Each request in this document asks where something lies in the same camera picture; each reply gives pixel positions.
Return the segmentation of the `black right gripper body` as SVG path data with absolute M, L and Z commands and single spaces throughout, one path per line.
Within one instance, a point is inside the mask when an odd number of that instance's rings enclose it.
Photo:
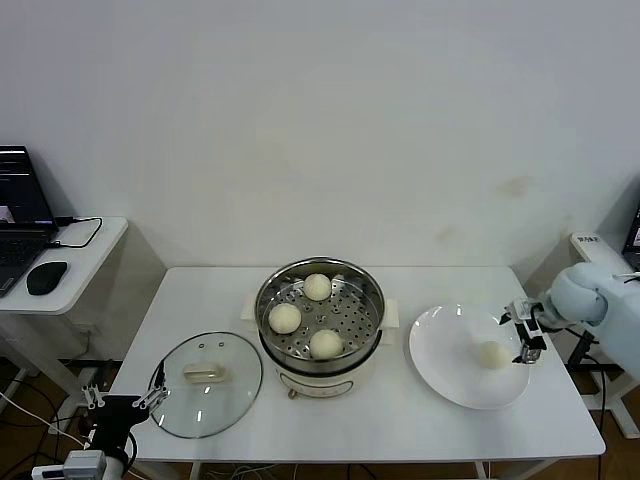
M 535 319 L 523 320 L 519 327 L 519 335 L 523 346 L 529 350 L 543 351 L 546 349 L 542 330 Z

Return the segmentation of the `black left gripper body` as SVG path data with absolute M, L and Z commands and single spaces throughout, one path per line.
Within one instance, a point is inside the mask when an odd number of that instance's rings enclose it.
M 147 408 L 134 405 L 136 395 L 108 395 L 94 414 L 95 432 L 92 448 L 114 450 L 125 448 L 131 429 L 149 418 Z

